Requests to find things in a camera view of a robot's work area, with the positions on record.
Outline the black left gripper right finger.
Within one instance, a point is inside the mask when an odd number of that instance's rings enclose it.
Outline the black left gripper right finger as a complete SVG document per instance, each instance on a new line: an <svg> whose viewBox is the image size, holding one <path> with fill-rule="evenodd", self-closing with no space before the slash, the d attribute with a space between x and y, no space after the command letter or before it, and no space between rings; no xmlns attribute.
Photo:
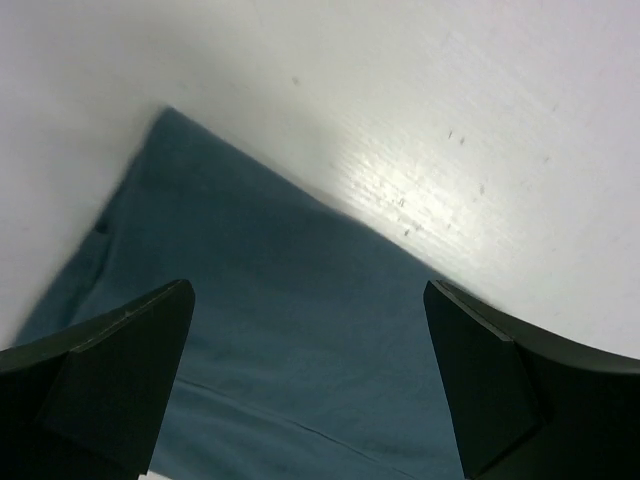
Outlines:
<svg viewBox="0 0 640 480"><path fill-rule="evenodd" d="M639 362L445 281L424 306L468 479L636 479Z"/></svg>

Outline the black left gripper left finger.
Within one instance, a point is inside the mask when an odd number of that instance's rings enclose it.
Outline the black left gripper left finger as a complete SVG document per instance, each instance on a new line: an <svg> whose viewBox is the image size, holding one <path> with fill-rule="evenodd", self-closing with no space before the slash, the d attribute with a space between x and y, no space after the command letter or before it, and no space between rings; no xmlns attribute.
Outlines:
<svg viewBox="0 0 640 480"><path fill-rule="evenodd" d="M1 353L4 479L148 473L195 304L176 280Z"/></svg>

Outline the blue garment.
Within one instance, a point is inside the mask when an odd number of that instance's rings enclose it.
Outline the blue garment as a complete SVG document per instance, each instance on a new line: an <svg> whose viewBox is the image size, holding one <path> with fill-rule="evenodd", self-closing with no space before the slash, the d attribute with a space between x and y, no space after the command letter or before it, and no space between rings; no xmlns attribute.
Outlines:
<svg viewBox="0 0 640 480"><path fill-rule="evenodd" d="M174 109L17 335L175 279L195 309L151 468L172 479L459 479L435 273Z"/></svg>

